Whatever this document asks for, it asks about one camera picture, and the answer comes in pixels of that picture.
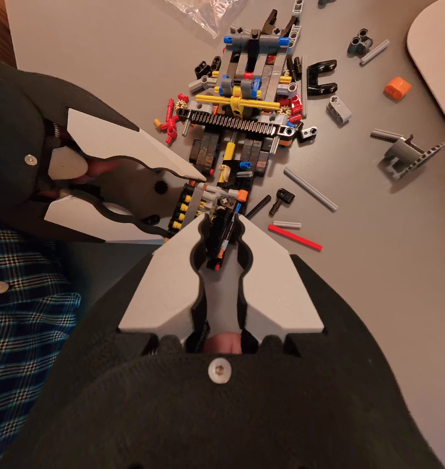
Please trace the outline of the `thin grey lego axle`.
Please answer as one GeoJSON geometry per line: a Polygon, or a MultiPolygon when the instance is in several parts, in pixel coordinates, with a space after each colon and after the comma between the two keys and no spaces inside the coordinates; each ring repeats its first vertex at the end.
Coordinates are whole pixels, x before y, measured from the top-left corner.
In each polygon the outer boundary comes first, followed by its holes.
{"type": "Polygon", "coordinates": [[[307,56],[301,56],[301,94],[302,94],[302,118],[308,115],[308,61],[307,56]]]}

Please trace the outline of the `grey lego differential gear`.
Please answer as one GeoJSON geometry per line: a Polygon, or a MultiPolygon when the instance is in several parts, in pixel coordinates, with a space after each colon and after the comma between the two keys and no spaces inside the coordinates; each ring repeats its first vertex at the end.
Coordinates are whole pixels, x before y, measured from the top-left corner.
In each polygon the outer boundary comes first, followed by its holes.
{"type": "Polygon", "coordinates": [[[413,143],[413,135],[404,138],[403,135],[380,129],[372,130],[370,136],[392,142],[384,154],[384,160],[389,163],[385,168],[387,173],[395,181],[424,165],[445,147],[445,143],[441,143],[425,151],[413,143]]]}

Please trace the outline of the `grey lego liftarm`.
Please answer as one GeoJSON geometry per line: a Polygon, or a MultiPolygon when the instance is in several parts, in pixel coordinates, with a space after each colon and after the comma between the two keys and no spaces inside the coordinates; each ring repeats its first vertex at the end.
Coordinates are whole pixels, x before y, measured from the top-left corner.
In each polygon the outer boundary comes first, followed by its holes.
{"type": "Polygon", "coordinates": [[[326,110],[340,126],[345,125],[353,114],[337,95],[330,97],[326,105],[326,110]]]}

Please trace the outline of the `pile of small lego pieces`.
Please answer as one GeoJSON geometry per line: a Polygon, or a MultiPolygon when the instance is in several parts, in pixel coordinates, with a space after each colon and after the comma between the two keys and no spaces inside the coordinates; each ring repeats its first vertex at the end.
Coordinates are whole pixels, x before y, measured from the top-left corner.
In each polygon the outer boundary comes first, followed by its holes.
{"type": "MultiPolygon", "coordinates": [[[[197,91],[213,88],[218,78],[221,64],[222,59],[220,56],[215,56],[211,64],[202,61],[194,70],[196,80],[189,85],[189,92],[196,93],[197,91]]],[[[155,128],[166,134],[166,144],[172,144],[178,136],[177,121],[179,121],[179,116],[176,112],[180,109],[186,109],[189,105],[189,101],[189,96],[182,93],[178,94],[177,103],[175,103],[173,98],[169,98],[165,121],[154,120],[155,128]]]]}

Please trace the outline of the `person's left hand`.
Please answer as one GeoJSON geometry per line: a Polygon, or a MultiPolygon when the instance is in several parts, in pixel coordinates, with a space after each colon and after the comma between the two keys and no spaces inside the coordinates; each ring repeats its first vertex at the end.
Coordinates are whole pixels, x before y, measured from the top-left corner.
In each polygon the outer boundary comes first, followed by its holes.
{"type": "Polygon", "coordinates": [[[88,159],[87,161],[87,171],[85,174],[79,176],[78,178],[72,179],[71,182],[75,184],[90,184],[96,180],[101,174],[113,171],[116,169],[119,164],[118,161],[108,161],[108,160],[92,160],[88,159]]]}

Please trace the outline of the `black lego bracket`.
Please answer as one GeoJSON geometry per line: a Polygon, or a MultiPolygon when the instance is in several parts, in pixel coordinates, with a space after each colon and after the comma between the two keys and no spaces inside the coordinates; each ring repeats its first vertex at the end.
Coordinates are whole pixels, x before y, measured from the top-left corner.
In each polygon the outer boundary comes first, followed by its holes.
{"type": "Polygon", "coordinates": [[[318,82],[320,74],[333,72],[336,67],[336,59],[317,62],[308,66],[308,97],[326,96],[334,94],[337,91],[337,83],[327,83],[320,85],[318,82]]]}

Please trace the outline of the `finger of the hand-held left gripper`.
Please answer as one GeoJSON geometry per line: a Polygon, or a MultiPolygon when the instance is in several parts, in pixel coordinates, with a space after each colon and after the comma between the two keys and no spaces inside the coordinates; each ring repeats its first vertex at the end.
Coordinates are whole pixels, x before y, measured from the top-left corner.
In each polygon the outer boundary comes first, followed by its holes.
{"type": "Polygon", "coordinates": [[[71,108],[67,131],[88,156],[102,160],[126,157],[149,169],[163,169],[183,179],[206,181],[188,161],[141,129],[134,131],[71,108]]]}
{"type": "Polygon", "coordinates": [[[167,230],[142,223],[129,210],[82,191],[51,202],[44,220],[106,243],[162,244],[167,230]]]}

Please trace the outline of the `yellow black lego engine block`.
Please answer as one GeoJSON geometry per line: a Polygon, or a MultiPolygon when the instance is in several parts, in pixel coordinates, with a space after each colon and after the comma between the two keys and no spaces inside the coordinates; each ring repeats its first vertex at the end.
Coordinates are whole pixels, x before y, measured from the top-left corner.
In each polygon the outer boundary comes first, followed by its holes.
{"type": "Polygon", "coordinates": [[[218,271],[231,241],[235,214],[244,214],[249,190],[226,189],[202,182],[184,184],[178,203],[170,218],[166,241],[199,216],[208,215],[209,234],[206,239],[207,268],[218,271]]]}

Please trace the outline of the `grey lego connector pieces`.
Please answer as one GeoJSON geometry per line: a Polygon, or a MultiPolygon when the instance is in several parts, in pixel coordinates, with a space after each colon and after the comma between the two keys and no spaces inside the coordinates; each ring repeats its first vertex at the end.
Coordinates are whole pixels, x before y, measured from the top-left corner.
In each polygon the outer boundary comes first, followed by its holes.
{"type": "Polygon", "coordinates": [[[347,48],[347,55],[350,57],[359,57],[359,65],[363,67],[381,54],[389,44],[390,40],[386,39],[374,46],[373,39],[368,35],[368,29],[362,28],[350,41],[347,48]]]}

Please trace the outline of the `red lego axle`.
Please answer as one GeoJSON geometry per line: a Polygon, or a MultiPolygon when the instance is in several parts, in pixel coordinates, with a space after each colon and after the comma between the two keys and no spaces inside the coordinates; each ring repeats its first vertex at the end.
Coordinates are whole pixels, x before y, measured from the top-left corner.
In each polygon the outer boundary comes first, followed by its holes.
{"type": "Polygon", "coordinates": [[[273,233],[276,233],[278,234],[279,236],[282,236],[284,238],[287,238],[287,239],[290,239],[298,244],[301,244],[301,245],[304,245],[304,246],[307,246],[311,249],[315,249],[317,251],[322,251],[323,250],[323,246],[318,244],[318,243],[315,243],[311,240],[308,240],[306,238],[303,238],[297,234],[294,234],[294,233],[291,233],[279,226],[275,226],[273,224],[269,224],[268,225],[268,230],[273,232],[273,233]]]}

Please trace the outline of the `lego car chassis assembly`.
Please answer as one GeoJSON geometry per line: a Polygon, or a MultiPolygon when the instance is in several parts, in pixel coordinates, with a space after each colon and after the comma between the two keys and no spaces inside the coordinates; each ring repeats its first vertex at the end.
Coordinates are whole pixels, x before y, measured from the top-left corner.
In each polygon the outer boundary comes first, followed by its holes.
{"type": "Polygon", "coordinates": [[[204,127],[202,138],[195,139],[190,163],[204,175],[214,175],[220,144],[226,132],[224,161],[233,159],[239,133],[249,137],[248,176],[263,176],[270,154],[278,144],[291,144],[302,120],[302,101],[290,64],[300,35],[303,1],[295,1],[290,21],[276,26],[273,9],[261,29],[246,30],[232,25],[224,38],[224,49],[215,86],[191,93],[194,98],[186,109],[176,112],[184,124],[182,135],[191,126],[204,127]]]}

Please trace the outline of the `long grey lego axle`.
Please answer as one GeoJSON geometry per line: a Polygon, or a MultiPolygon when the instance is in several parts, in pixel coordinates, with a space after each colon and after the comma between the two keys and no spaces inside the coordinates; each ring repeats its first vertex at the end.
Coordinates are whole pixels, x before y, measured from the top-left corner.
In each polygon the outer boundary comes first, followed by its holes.
{"type": "Polygon", "coordinates": [[[311,196],[313,196],[317,201],[322,203],[326,208],[328,208],[331,212],[336,212],[338,209],[338,206],[333,203],[329,198],[327,198],[325,195],[323,195],[320,191],[315,189],[313,186],[311,186],[309,183],[307,183],[304,179],[302,179],[300,176],[298,176],[296,173],[291,171],[289,168],[285,167],[284,168],[284,174],[292,180],[294,183],[296,183],[299,187],[301,187],[303,190],[308,192],[311,196]]]}

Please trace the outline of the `white rounded base board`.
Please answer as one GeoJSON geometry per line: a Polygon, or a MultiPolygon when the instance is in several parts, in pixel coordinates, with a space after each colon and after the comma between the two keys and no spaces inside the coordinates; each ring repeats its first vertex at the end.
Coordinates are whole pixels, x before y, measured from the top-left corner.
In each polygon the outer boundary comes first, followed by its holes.
{"type": "Polygon", "coordinates": [[[407,34],[407,50],[445,115],[445,0],[416,17],[407,34]]]}

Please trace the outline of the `orange lego piece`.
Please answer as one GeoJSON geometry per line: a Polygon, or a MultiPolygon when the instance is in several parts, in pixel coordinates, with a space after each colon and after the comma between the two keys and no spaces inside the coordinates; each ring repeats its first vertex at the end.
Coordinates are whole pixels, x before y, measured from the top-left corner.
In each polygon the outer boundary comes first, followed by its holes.
{"type": "Polygon", "coordinates": [[[412,85],[400,76],[393,78],[385,87],[384,94],[395,101],[401,100],[412,88],[412,85]]]}

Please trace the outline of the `person's right hand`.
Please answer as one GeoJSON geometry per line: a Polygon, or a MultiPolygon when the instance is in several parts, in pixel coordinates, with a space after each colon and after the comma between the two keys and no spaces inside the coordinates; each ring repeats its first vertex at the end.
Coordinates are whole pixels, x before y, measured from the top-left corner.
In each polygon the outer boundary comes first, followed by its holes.
{"type": "Polygon", "coordinates": [[[208,337],[203,344],[203,353],[240,355],[242,354],[241,334],[228,331],[208,337]]]}

